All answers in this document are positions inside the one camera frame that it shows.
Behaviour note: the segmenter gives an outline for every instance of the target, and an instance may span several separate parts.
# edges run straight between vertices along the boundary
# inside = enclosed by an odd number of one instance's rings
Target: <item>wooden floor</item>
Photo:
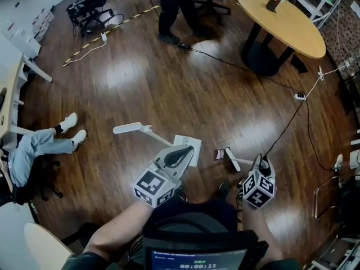
[[[49,84],[39,77],[34,79],[25,95],[21,125],[33,130],[49,128],[77,112],[78,125],[62,137],[72,137],[80,129],[88,131],[76,153],[57,157],[62,166],[56,172],[55,184],[64,198],[35,200],[41,223],[61,239],[83,222],[109,221],[134,202],[132,182],[163,147],[142,133],[116,136],[114,126],[141,122],[151,124],[169,141],[175,134],[201,139],[198,167],[189,169],[183,177],[189,201],[200,203],[221,181],[231,179],[235,184],[239,177],[228,175],[222,163],[213,161],[217,147],[230,146],[236,156],[253,160],[270,148],[299,105],[291,90],[203,54],[160,43],[154,11],[109,34],[106,47],[62,67],[67,58],[95,37],[73,38],[64,11],[69,3],[56,7],[55,19],[36,59],[54,80]],[[231,16],[223,16],[223,26],[217,25],[213,17],[203,19],[216,29],[218,39],[201,41],[193,37],[181,13],[172,29],[194,48],[243,65],[239,45],[253,23],[239,6],[226,1],[223,4],[232,8]],[[151,5],[149,0],[108,0],[106,7],[129,18]],[[270,47],[277,55],[285,49],[275,39]],[[299,57],[309,73],[298,74],[287,61],[273,80],[308,92],[320,65],[325,72],[333,70],[327,58]],[[353,117],[345,116],[335,96],[338,81],[336,74],[327,75],[309,98],[310,132],[326,167],[333,166],[339,153],[345,160],[349,157],[350,140],[356,130]],[[320,221],[312,217],[313,191],[333,174],[316,162],[307,135],[306,107],[300,109],[269,158],[276,168],[278,189],[275,200],[264,210],[266,219],[285,256],[304,263],[334,230],[332,214]],[[324,192],[322,206],[331,196],[331,191]],[[230,203],[235,204],[235,194],[234,188]]]

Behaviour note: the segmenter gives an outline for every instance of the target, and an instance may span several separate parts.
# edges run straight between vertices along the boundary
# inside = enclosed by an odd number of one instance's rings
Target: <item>digital timer display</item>
[[[245,253],[246,250],[201,254],[169,253],[152,250],[151,264],[153,270],[237,270]]]

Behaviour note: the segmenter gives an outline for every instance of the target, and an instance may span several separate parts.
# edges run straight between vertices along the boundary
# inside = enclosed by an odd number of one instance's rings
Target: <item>black pants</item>
[[[184,18],[193,31],[199,28],[199,18],[196,15],[194,0],[160,0],[161,14],[159,18],[159,34],[167,35],[178,15],[179,7]]]
[[[230,232],[237,231],[237,211],[231,204],[222,199],[212,199],[201,204],[192,204],[185,202],[179,196],[173,196],[169,201],[157,207],[146,226],[151,227],[156,222],[190,212],[205,213],[217,220]]]

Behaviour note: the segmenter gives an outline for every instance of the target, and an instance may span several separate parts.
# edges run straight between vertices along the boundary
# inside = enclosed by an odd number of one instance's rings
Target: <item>hand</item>
[[[2,173],[8,172],[7,162],[0,159],[0,170]]]

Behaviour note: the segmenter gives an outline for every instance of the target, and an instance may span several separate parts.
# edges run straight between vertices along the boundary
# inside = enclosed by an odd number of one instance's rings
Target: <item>wooden tabletop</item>
[[[40,270],[60,270],[73,254],[58,238],[38,224],[26,224],[24,234],[29,251]]]
[[[14,95],[16,91],[16,83],[19,77],[23,60],[20,59],[18,63],[9,68],[9,71],[0,77],[0,91],[6,87],[7,92],[5,101],[0,110],[0,138],[10,131],[12,125],[12,109],[14,106]],[[2,116],[4,116],[3,124],[1,125]]]
[[[238,0],[256,23],[295,51],[315,59],[325,55],[325,43],[319,30],[301,10],[284,1],[273,13],[266,9],[268,1]]]

